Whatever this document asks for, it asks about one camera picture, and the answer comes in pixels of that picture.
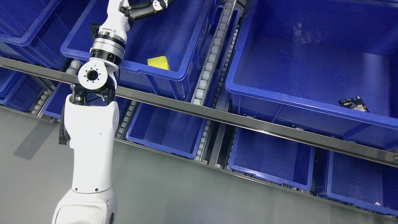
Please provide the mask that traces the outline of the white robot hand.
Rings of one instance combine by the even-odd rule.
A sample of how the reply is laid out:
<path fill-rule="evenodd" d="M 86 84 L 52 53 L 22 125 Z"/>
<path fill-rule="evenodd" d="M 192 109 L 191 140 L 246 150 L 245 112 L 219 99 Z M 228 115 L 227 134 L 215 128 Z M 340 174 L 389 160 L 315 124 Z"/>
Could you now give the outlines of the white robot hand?
<path fill-rule="evenodd" d="M 140 21 L 153 17 L 174 0 L 110 0 L 107 7 L 107 18 L 99 27 L 100 35 L 127 36 L 130 30 L 129 21 Z"/>

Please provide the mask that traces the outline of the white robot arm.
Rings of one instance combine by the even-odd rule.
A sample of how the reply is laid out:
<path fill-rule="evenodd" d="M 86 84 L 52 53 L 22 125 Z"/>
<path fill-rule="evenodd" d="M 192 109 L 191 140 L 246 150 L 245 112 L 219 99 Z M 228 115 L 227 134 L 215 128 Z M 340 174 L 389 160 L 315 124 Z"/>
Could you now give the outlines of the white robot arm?
<path fill-rule="evenodd" d="M 172 0 L 110 0 L 107 19 L 99 26 L 89 61 L 78 71 L 78 84 L 65 100 L 60 144 L 74 150 L 71 189 L 59 201 L 53 224 L 112 224 L 117 197 L 112 186 L 113 144 L 119 122 L 115 101 L 127 32 L 134 22 L 165 10 Z"/>

